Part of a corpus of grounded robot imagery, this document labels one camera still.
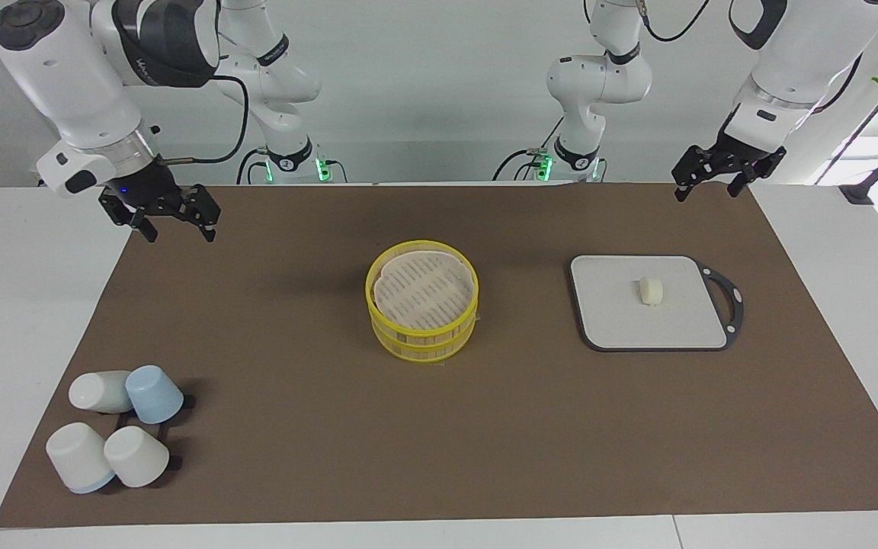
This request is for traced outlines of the white steamer liner cloth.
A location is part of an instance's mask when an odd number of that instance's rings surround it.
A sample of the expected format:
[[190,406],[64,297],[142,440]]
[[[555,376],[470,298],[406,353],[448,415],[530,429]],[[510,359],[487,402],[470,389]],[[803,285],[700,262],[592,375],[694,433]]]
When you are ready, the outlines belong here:
[[412,251],[389,260],[372,296],[390,321],[412,330],[449,326],[466,313],[476,294],[473,274],[449,252]]

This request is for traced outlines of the yellow slatted steamer tier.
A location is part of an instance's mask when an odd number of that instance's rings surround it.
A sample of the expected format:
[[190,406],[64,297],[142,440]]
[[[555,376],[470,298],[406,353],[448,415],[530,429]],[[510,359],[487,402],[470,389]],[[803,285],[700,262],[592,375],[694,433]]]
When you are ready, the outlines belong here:
[[370,305],[369,315],[377,343],[388,354],[411,364],[439,364],[466,347],[473,336],[478,308],[473,303],[448,326],[426,330],[397,326],[376,305]]

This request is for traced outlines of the light blue cup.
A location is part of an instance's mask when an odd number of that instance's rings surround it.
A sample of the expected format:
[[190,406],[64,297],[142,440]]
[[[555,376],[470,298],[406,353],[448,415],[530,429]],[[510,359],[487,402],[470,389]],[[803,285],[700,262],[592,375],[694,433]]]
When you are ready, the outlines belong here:
[[139,366],[125,381],[137,419],[146,425],[167,422],[184,406],[184,393],[155,364]]

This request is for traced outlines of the plain white cup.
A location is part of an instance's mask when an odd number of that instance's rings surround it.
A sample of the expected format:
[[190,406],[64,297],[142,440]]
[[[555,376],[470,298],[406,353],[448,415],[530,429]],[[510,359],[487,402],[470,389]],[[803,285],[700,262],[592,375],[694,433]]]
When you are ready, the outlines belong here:
[[137,426],[116,430],[104,443],[104,457],[124,486],[148,486],[166,470],[170,451],[153,435]]
[[78,376],[69,387],[69,402],[76,409],[90,413],[120,414],[133,409],[127,393],[129,371],[88,372]]

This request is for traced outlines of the black cup rack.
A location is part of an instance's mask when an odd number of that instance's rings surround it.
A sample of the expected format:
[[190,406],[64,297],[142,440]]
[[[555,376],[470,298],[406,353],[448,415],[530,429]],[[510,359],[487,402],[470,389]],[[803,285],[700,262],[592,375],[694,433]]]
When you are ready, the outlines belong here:
[[137,416],[135,414],[135,410],[132,409],[132,410],[128,411],[128,413],[120,413],[120,414],[116,415],[117,422],[115,425],[114,432],[118,429],[124,428],[125,426],[137,426],[137,427],[142,428],[144,431],[147,431],[147,433],[149,433],[150,435],[153,435],[154,438],[157,438],[158,441],[160,441],[162,444],[166,445],[168,448],[168,451],[170,451],[171,457],[170,457],[170,460],[168,460],[167,470],[164,473],[166,473],[168,471],[178,471],[181,469],[182,465],[184,465],[184,458],[180,454],[178,454],[178,452],[176,452],[173,448],[170,448],[170,446],[168,446],[168,434],[170,434],[171,428],[177,427],[178,424],[181,424],[182,415],[184,415],[184,413],[187,413],[187,411],[191,411],[191,410],[195,409],[195,406],[196,406],[195,395],[191,395],[191,393],[185,393],[184,394],[184,405],[182,406],[182,409],[180,411],[178,411],[178,413],[175,414],[174,417],[171,417],[171,419],[168,420],[167,422],[157,424],[157,425],[143,424],[142,422],[140,422],[137,419]]

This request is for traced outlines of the white cup with blue rim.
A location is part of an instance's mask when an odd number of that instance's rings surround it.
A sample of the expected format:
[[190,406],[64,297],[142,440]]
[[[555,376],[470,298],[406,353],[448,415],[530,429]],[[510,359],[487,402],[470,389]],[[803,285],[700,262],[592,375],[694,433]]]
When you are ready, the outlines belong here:
[[70,493],[93,493],[114,479],[104,444],[104,438],[84,422],[69,423],[46,440],[46,455]]

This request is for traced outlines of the brown table mat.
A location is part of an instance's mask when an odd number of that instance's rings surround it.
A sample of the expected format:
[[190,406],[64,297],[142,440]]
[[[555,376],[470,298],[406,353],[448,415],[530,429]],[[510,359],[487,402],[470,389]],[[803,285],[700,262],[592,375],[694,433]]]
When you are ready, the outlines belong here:
[[[213,188],[212,243],[131,236],[0,507],[0,528],[878,509],[878,411],[749,191],[653,184]],[[388,355],[364,279],[433,239],[479,275],[443,364]],[[596,352],[578,255],[686,255],[746,306],[721,352]],[[181,469],[63,486],[46,439],[89,371],[157,364],[195,395]]]

